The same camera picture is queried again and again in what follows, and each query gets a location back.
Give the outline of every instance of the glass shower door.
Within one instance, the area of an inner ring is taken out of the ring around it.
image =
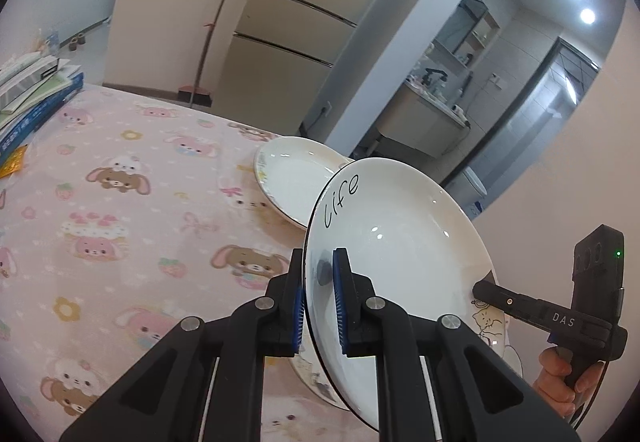
[[[464,209],[474,218],[524,171],[560,132],[593,83],[598,67],[559,39],[497,131],[465,166],[471,167],[486,196]]]

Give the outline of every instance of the metal screw head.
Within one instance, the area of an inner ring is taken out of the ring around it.
[[[447,314],[446,316],[442,316],[441,321],[442,321],[442,326],[444,326],[445,328],[449,328],[451,330],[460,328],[460,325],[462,324],[460,322],[460,318],[458,316],[454,316],[453,314]]]
[[[381,308],[384,308],[386,305],[385,300],[383,300],[381,297],[378,296],[372,296],[370,298],[368,298],[364,304],[369,307],[371,310],[380,310]]]
[[[187,332],[191,332],[192,330],[197,330],[200,328],[200,320],[197,317],[185,317],[182,321],[180,321],[180,328]]]
[[[269,310],[274,304],[275,301],[267,296],[262,296],[255,300],[255,307],[258,310]]]

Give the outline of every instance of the toilet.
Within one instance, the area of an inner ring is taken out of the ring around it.
[[[448,185],[447,193],[461,207],[477,202],[486,196],[486,189],[478,175],[470,167],[465,167]]]

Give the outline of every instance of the ceiling light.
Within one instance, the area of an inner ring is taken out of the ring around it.
[[[590,25],[596,21],[596,15],[590,8],[586,8],[580,13],[580,19],[587,25]]]

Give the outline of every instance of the faucet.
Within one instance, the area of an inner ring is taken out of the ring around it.
[[[422,76],[422,84],[427,88],[429,88],[429,86],[431,86],[431,83],[433,83],[433,78],[431,76],[433,76],[434,74],[440,74],[440,76],[444,78],[449,76],[444,70],[438,70],[435,68],[425,68],[424,70],[427,73]]]

